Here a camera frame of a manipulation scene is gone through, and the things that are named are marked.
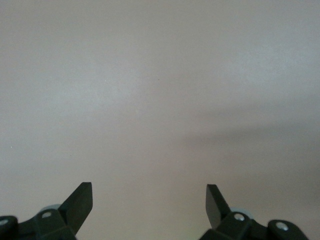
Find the brown table cloth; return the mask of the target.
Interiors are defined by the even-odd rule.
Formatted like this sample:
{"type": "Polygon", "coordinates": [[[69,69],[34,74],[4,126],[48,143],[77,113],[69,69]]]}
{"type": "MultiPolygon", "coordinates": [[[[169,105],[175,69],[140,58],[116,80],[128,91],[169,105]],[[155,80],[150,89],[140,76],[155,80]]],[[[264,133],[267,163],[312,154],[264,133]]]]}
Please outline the brown table cloth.
{"type": "Polygon", "coordinates": [[[0,0],[0,216],[82,182],[78,240],[198,240],[208,184],[320,240],[320,0],[0,0]]]}

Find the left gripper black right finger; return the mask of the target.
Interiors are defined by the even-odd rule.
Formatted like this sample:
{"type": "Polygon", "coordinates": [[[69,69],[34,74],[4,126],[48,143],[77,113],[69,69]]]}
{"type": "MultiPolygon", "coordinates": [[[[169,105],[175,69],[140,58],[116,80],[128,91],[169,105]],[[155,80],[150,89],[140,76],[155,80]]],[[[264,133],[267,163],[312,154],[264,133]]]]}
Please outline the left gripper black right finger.
{"type": "Polygon", "coordinates": [[[231,210],[215,184],[206,186],[205,210],[211,228],[199,240],[309,240],[294,223],[274,219],[267,226],[231,210]]]}

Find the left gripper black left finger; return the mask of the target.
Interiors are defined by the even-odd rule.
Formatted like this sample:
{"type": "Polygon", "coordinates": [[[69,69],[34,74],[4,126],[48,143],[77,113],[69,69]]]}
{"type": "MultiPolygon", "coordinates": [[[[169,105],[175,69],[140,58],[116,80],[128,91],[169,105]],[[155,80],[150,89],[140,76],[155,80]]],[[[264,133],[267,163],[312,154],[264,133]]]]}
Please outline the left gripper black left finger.
{"type": "Polygon", "coordinates": [[[0,240],[78,240],[92,208],[92,184],[82,182],[61,205],[47,206],[29,220],[0,216],[0,240]]]}

